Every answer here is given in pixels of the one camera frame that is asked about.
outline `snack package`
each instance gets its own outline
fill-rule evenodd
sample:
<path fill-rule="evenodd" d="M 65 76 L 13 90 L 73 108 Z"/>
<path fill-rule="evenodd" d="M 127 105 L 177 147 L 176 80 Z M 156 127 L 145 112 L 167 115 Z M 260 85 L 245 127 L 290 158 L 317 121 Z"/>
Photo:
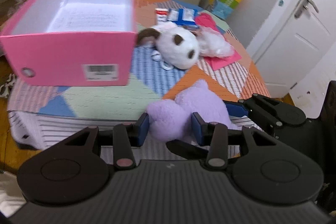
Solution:
<path fill-rule="evenodd" d="M 168 20 L 187 30 L 193 31 L 198 29 L 195 23 L 195 16 L 197 16 L 196 9 L 170 9 Z"/>
<path fill-rule="evenodd" d="M 156 24 L 160 25 L 168 20 L 169 9 L 155 8 Z"/>

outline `purple plush toy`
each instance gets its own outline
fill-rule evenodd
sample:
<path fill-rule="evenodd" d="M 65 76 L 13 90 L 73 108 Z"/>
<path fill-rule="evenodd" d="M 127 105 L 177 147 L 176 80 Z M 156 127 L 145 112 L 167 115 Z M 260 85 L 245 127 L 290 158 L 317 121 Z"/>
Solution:
<path fill-rule="evenodd" d="M 148 105 L 149 132 L 162 142 L 183 139 L 191 131 L 193 112 L 198 112 L 205 122 L 220 122 L 229 129 L 239 129 L 230 121 L 223 101 L 200 79 L 176 95 L 174 101 L 166 99 Z"/>

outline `blue package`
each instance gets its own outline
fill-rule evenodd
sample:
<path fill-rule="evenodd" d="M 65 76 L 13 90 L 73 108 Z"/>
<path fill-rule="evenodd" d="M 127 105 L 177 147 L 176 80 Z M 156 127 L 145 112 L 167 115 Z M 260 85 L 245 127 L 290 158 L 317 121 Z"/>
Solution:
<path fill-rule="evenodd" d="M 168 20 L 188 30 L 198 29 L 195 23 L 196 9 L 170 9 Z"/>

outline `white plush toy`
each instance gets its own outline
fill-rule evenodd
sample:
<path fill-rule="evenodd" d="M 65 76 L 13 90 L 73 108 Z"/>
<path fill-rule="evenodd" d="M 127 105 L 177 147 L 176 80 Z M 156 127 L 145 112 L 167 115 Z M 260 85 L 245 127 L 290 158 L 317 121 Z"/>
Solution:
<path fill-rule="evenodd" d="M 139 32 L 137 44 L 154 41 L 163 61 L 179 69 L 189 69 L 198 60 L 199 44 L 194 34 L 170 22 Z"/>

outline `plush toy brown ear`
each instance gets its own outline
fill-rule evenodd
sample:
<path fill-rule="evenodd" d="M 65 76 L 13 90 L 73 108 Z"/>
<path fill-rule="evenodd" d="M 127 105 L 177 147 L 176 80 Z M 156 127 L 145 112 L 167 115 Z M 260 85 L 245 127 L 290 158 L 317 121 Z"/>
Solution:
<path fill-rule="evenodd" d="M 138 33 L 138 37 L 136 39 L 136 45 L 140 46 L 142 44 L 142 40 L 146 37 L 154 37 L 155 39 L 158 39 L 160 36 L 160 32 L 153 28 L 147 28 Z"/>

